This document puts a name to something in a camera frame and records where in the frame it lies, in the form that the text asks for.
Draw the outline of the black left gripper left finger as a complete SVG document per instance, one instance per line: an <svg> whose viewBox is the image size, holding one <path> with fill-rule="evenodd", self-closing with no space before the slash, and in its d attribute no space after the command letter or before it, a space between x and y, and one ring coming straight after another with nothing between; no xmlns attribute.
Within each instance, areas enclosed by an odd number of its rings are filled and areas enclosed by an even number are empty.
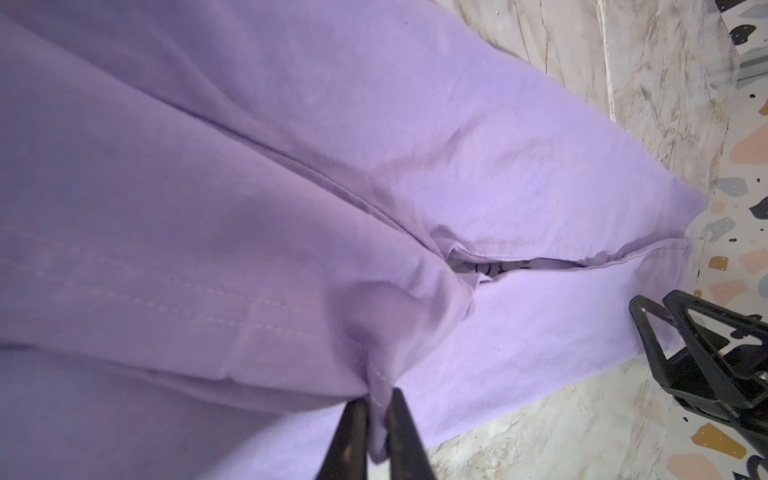
<svg viewBox="0 0 768 480"><path fill-rule="evenodd" d="M316 480L366 480L369 408L364 398L348 402Z"/></svg>

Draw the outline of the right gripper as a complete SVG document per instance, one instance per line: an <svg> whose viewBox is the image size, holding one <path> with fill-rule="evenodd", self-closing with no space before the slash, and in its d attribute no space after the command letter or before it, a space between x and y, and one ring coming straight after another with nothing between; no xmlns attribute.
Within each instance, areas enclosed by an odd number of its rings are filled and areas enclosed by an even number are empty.
<svg viewBox="0 0 768 480"><path fill-rule="evenodd" d="M767 454L767 324L676 290L664 305L636 296L629 303L653 378L684 410L736 430ZM760 342L737 344L705 335L690 313L730 326ZM679 332L685 344L667 358L651 317Z"/></svg>

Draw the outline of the purple SHINE t-shirt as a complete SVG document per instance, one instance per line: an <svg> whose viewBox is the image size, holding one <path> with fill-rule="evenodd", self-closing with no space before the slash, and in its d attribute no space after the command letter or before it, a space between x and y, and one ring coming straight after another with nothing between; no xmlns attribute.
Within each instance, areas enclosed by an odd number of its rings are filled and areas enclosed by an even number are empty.
<svg viewBox="0 0 768 480"><path fill-rule="evenodd" d="M5 1L1 475L436 446L637 356L705 207L430 1Z"/></svg>

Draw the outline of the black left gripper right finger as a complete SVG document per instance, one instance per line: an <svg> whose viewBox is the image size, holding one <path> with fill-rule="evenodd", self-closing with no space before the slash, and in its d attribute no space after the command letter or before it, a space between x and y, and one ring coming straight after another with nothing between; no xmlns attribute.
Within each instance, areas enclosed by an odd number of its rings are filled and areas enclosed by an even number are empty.
<svg viewBox="0 0 768 480"><path fill-rule="evenodd" d="M436 480L403 391L395 388L385 415L391 480Z"/></svg>

